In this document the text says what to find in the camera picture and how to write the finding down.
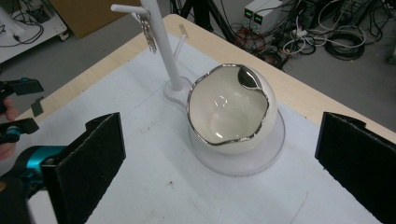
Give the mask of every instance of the tangled wires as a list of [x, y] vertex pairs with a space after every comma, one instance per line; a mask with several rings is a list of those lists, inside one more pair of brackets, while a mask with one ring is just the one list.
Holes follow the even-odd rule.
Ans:
[[353, 32], [336, 32], [330, 36], [324, 48], [333, 57], [349, 61], [355, 60], [361, 57], [364, 53], [364, 33], [360, 33], [361, 37], [355, 35]]

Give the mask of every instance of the cardboard box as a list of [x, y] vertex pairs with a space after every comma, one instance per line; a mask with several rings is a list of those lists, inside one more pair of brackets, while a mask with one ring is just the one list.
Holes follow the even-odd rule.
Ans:
[[64, 23], [82, 38], [108, 25], [125, 13], [110, 10], [112, 4], [141, 6], [140, 0], [49, 0]]

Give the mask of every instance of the white cable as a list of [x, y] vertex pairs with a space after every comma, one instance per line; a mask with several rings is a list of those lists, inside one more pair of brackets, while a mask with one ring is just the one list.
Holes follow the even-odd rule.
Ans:
[[[321, 44], [315, 44], [315, 43], [311, 43], [307, 38], [305, 39], [306, 40], [306, 42], [308, 43], [308, 44], [310, 44], [310, 45], [315, 45], [316, 47], [322, 47], [322, 46], [324, 46], [325, 44], [326, 44], [326, 40], [327, 40], [327, 35], [325, 35], [325, 34], [319, 34], [319, 35], [324, 35], [324, 38], [321, 38], [320, 40], [324, 40], [323, 41], [323, 43], [321, 43]], [[314, 40], [317, 38], [317, 37], [319, 37], [318, 35], [316, 35], [316, 36], [311, 36]]]
[[300, 16], [300, 14], [302, 13], [303, 11], [301, 10], [299, 13], [298, 13], [298, 15], [296, 16], [296, 34], [297, 34], [297, 37], [300, 37], [300, 27], [298, 26], [298, 17]]
[[[356, 34], [356, 32], [351, 32], [351, 31], [344, 31], [344, 32]], [[325, 38], [317, 37], [317, 39], [329, 41], [329, 42], [331, 42], [331, 43], [334, 43], [335, 45], [338, 45], [338, 46], [341, 46], [341, 47], [344, 47], [344, 48], [347, 48], [347, 49], [354, 49], [354, 48], [358, 48], [358, 47], [360, 47], [360, 46], [362, 46], [362, 45], [365, 44], [365, 42], [366, 42], [366, 35], [365, 35], [365, 33], [364, 33], [363, 31], [362, 31], [362, 33], [363, 33], [363, 35], [362, 35], [361, 37], [363, 38], [363, 40], [361, 41], [361, 43], [360, 43], [359, 45], [355, 45], [355, 46], [344, 45], [344, 44], [341, 44], [341, 43], [339, 43], [339, 42], [330, 40], [330, 39], [328, 39], [328, 38], [325, 39]]]
[[297, 40], [294, 39], [294, 40], [291, 40], [291, 41], [289, 41], [288, 43], [286, 43], [285, 46], [283, 46], [283, 52], [286, 53], [286, 54], [288, 54], [288, 55], [300, 53], [301, 51], [303, 51], [303, 49], [305, 48], [305, 45], [306, 45], [305, 39], [302, 39], [302, 40], [303, 40], [303, 43], [304, 43], [304, 44], [303, 44], [303, 46], [302, 46], [301, 48], [299, 48], [298, 50], [296, 50], [296, 51], [294, 51], [294, 52], [287, 52], [287, 51], [286, 51], [286, 46], [287, 46], [287, 45], [289, 45], [289, 44], [291, 44], [291, 43], [297, 41]]
[[298, 1], [298, 3], [297, 3], [297, 5], [296, 5], [296, 6], [299, 6], [299, 5], [300, 5], [300, 3], [301, 3], [301, 0], [299, 0], [299, 1]]
[[328, 27], [325, 27], [324, 25], [322, 25], [322, 23], [320, 22], [320, 18], [321, 18], [321, 13], [324, 11], [324, 9], [326, 8], [326, 7], [328, 7], [331, 3], [334, 3], [334, 2], [338, 2], [338, 1], [340, 1], [340, 0], [333, 0], [333, 1], [331, 1], [331, 2], [329, 2], [328, 4], [326, 4], [326, 6], [324, 6], [324, 8], [319, 12], [319, 15], [318, 15], [318, 25], [321, 27], [321, 28], [323, 28], [323, 29], [325, 29], [325, 30], [327, 30], [327, 31], [330, 31], [330, 30], [333, 30], [334, 29], [334, 26], [339, 22], [339, 20], [341, 19], [341, 16], [338, 18], [338, 20], [334, 23], [334, 25], [332, 26], [332, 28], [328, 28]]

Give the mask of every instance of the black foam block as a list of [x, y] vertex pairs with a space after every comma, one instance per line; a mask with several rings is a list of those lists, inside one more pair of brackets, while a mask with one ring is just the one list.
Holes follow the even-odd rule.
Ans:
[[13, 176], [0, 176], [0, 223], [33, 224], [23, 182]]
[[396, 223], [395, 144], [360, 120], [325, 112], [315, 157], [379, 221]]
[[125, 159], [119, 113], [91, 120], [86, 127], [60, 154], [41, 163], [59, 223], [85, 223]]

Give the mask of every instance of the metal clip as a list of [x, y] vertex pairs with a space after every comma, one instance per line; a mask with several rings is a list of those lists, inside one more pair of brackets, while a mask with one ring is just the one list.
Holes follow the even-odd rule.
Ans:
[[155, 53], [157, 51], [157, 47], [154, 41], [154, 34], [152, 33], [151, 26], [149, 25], [149, 17], [148, 16], [139, 16], [140, 24], [143, 29], [143, 34], [145, 35], [148, 46], [151, 52]]

